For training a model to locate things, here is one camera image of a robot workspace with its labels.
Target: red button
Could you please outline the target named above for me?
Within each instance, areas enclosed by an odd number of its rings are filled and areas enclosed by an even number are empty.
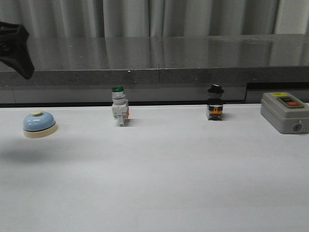
[[[295,101],[288,101],[286,102],[289,106],[298,106],[299,104]]]

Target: bell base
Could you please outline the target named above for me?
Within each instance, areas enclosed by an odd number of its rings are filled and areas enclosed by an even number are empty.
[[[28,131],[24,130],[24,136],[30,139],[37,139],[37,138],[42,138],[45,136],[48,136],[52,133],[54,133],[57,130],[58,126],[55,123],[52,125],[50,128],[47,128],[45,130],[40,130],[40,131]]]

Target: green button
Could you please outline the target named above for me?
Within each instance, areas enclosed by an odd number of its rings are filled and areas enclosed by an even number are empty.
[[[124,91],[124,88],[123,88],[122,86],[115,86],[115,87],[112,88],[112,91],[113,91],[114,93],[116,93],[116,92],[122,92],[122,91]]]

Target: black object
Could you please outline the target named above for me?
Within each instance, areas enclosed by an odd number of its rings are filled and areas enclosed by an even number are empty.
[[[208,120],[222,120],[224,90],[219,85],[211,85],[208,89],[208,105],[206,115]]]
[[[224,90],[222,89],[221,86],[219,85],[211,85],[211,88],[208,89],[208,92],[210,94],[223,94]]]
[[[27,49],[28,37],[23,25],[0,22],[0,61],[26,79],[30,79],[34,71]]]

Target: yellow label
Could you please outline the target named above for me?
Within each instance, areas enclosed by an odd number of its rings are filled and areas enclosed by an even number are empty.
[[[285,93],[272,93],[273,96],[287,96]]]

